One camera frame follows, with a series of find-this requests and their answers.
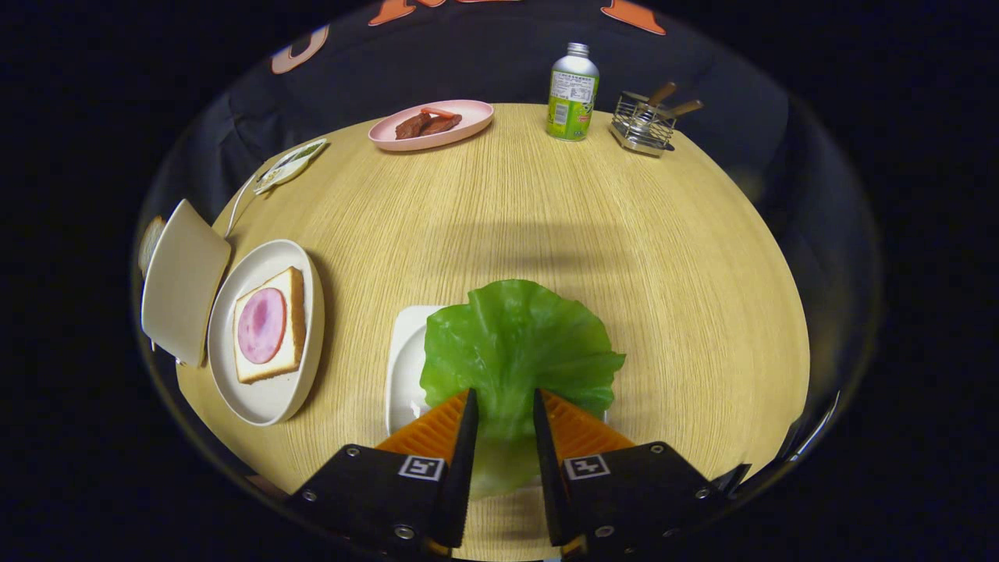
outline wooden handle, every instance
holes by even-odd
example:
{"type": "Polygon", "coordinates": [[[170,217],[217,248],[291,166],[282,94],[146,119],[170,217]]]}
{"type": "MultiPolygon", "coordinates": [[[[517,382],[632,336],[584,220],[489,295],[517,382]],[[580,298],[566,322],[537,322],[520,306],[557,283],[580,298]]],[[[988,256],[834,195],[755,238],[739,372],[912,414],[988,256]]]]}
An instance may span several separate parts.
{"type": "Polygon", "coordinates": [[[659,105],[659,103],[662,102],[662,100],[673,95],[673,92],[675,91],[676,91],[676,84],[672,82],[666,82],[665,86],[662,86],[661,88],[656,90],[655,93],[652,94],[652,97],[648,98],[648,105],[656,107],[657,105],[659,105]]]}
{"type": "Polygon", "coordinates": [[[704,104],[700,100],[688,101],[686,103],[681,103],[672,109],[667,109],[661,112],[664,117],[679,117],[684,113],[690,113],[691,111],[696,111],[704,107],[704,104]]]}

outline black background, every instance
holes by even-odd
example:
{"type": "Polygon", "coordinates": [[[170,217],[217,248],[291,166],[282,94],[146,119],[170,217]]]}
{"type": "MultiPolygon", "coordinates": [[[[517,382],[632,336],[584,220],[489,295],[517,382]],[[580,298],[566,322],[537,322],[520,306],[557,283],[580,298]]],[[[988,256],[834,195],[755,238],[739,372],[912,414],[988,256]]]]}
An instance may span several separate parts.
{"type": "MultiPolygon", "coordinates": [[[[186,124],[348,4],[66,2],[5,15],[7,133],[26,151],[12,162],[33,166],[5,186],[5,277],[23,285],[6,377],[11,559],[336,557],[173,425],[139,359],[127,264],[135,213],[186,124]]],[[[883,232],[889,305],[848,415],[798,470],[671,556],[983,557],[994,24],[943,2],[658,7],[809,102],[850,154],[883,232]]]]}

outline ham slice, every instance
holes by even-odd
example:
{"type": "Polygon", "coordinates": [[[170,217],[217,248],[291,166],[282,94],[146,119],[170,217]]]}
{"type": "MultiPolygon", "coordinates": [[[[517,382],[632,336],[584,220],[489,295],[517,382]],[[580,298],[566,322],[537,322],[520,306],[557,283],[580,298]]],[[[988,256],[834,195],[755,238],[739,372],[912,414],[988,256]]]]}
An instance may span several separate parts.
{"type": "Polygon", "coordinates": [[[285,337],[285,295],[278,289],[261,289],[250,297],[240,315],[237,334],[240,351],[256,365],[274,358],[285,337]]]}

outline bottle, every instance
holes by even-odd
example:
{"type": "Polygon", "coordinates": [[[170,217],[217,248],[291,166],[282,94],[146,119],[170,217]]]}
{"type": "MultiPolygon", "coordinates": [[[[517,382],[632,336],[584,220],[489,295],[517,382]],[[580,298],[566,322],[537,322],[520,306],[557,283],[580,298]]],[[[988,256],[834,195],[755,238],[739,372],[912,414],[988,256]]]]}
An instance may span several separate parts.
{"type": "Polygon", "coordinates": [[[599,81],[600,71],[589,60],[589,47],[582,43],[569,43],[568,54],[551,67],[549,135],[567,141],[586,138],[599,81]]]}

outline bottle cap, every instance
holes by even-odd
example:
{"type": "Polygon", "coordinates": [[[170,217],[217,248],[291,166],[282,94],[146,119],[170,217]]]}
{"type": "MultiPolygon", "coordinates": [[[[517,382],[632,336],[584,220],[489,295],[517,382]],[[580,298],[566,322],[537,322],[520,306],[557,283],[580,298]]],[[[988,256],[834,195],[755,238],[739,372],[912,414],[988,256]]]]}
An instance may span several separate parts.
{"type": "Polygon", "coordinates": [[[589,47],[582,43],[569,43],[568,44],[568,54],[570,55],[589,55],[589,47]]]}

